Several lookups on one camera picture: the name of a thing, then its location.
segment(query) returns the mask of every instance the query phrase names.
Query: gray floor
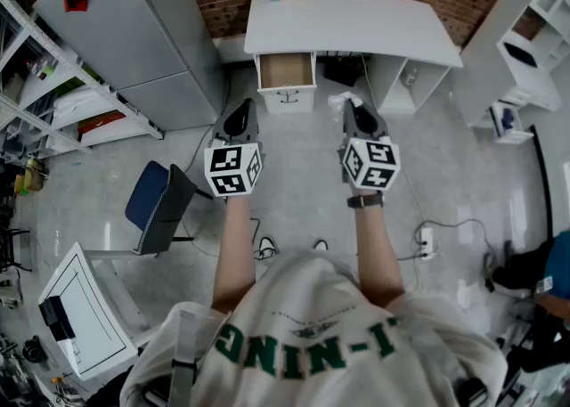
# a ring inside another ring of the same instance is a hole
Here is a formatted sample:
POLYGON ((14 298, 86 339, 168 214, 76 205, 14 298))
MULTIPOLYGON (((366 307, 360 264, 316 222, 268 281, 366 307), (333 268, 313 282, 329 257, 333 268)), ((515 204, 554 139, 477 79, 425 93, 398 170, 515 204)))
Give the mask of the gray floor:
MULTIPOLYGON (((336 153, 341 124, 327 104, 329 95, 347 89, 319 77, 312 114, 270 116, 256 84, 254 69, 234 72, 230 103, 245 96, 257 102, 260 140, 267 155, 252 195, 252 216, 261 219, 258 237, 271 234, 281 249, 307 248, 316 238, 325 238, 331 250, 354 263, 354 221, 346 207, 349 187, 340 181, 336 153)), ((356 92, 368 100, 362 84, 356 92)), ((544 197, 532 142, 499 145, 493 134, 464 127, 445 82, 413 118, 387 122, 403 162, 386 196, 388 232, 399 257, 416 253, 413 232, 424 219, 448 224, 471 216, 481 219, 498 254, 506 239, 520 250, 535 248, 544 240, 544 197)), ((92 155, 60 155, 49 161, 51 176, 44 189, 18 198, 13 226, 32 231, 29 238, 22 238, 21 257, 34 272, 22 273, 24 307, 1 310, 0 321, 16 341, 32 334, 44 338, 60 365, 53 368, 55 372, 69 368, 37 311, 37 298, 47 280, 75 241, 92 249, 135 247, 140 233, 125 219, 124 210, 139 174, 152 159, 187 168, 205 130, 171 132, 163 141, 144 136, 112 142, 95 147, 92 155)), ((188 175, 207 189, 202 162, 200 151, 188 175)), ((179 301, 208 304, 223 209, 221 202, 200 197, 191 203, 184 224, 201 251, 191 243, 177 242, 159 258, 116 263, 150 324, 160 323, 179 301)), ((401 263, 406 287, 440 290, 465 310, 475 328, 492 336, 502 333, 511 322, 507 315, 511 301, 489 295, 483 286, 482 258, 488 248, 482 229, 466 224, 459 229, 436 228, 435 233, 433 260, 401 263)), ((259 272, 268 264, 259 262, 259 272)), ((91 392, 104 381, 82 382, 82 387, 91 392)))

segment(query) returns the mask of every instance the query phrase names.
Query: black watch strap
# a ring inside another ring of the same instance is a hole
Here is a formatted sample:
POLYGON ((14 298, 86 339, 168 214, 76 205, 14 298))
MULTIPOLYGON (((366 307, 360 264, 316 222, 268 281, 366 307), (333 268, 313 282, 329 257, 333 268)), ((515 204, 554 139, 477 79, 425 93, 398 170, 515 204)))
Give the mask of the black watch strap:
POLYGON ((377 204, 384 206, 384 195, 381 191, 374 193, 373 195, 358 195, 347 199, 346 204, 348 204, 349 208, 354 209, 362 209, 367 206, 375 206, 377 204))

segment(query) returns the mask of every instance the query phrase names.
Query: black chair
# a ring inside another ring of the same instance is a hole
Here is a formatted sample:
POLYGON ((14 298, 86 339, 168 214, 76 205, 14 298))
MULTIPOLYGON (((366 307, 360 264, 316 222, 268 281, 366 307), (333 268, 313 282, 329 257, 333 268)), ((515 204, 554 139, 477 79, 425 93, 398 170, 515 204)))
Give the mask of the black chair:
POLYGON ((133 250, 136 255, 166 252, 172 241, 193 239, 175 237, 175 232, 194 193, 214 199, 176 165, 167 170, 155 161, 149 162, 125 210, 126 218, 142 231, 138 247, 133 250))
POLYGON ((24 268, 20 263, 14 261, 13 237, 25 232, 29 231, 0 227, 0 273, 6 271, 10 266, 16 266, 18 269, 32 272, 31 269, 24 268))

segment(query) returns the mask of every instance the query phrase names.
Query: white t-shirt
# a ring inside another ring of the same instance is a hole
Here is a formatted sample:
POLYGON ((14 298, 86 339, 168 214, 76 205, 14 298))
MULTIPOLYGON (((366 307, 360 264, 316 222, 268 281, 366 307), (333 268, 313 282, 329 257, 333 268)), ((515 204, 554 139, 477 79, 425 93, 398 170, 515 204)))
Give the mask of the white t-shirt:
POLYGON ((452 380, 411 345, 406 317, 426 323, 483 381, 489 405, 507 372, 499 348, 470 330, 445 297, 406 293, 376 307, 350 269, 312 252, 280 255, 226 320, 203 306, 177 305, 129 374, 121 406, 142 405, 141 387, 171 371, 180 310, 200 328, 192 407, 457 405, 452 380))

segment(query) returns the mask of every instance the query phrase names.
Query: white desk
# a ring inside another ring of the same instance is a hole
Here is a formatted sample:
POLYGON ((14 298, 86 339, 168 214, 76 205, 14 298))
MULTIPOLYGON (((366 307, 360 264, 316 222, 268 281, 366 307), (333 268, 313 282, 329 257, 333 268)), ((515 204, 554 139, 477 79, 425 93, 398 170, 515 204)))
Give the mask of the white desk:
POLYGON ((307 90, 306 82, 264 87, 266 55, 310 53, 314 65, 318 51, 374 54, 369 76, 377 106, 397 114, 413 114, 450 67, 463 66, 432 7, 414 0, 252 0, 244 51, 254 54, 266 100, 288 89, 307 90), (411 88, 399 85, 404 67, 418 71, 411 88))
POLYGON ((75 243, 38 301, 41 304, 48 297, 60 297, 75 337, 58 345, 82 380, 136 357, 137 347, 152 336, 143 332, 145 321, 141 322, 132 298, 106 266, 110 261, 99 263, 95 271, 84 250, 75 243), (128 314, 125 304, 130 308, 128 314))

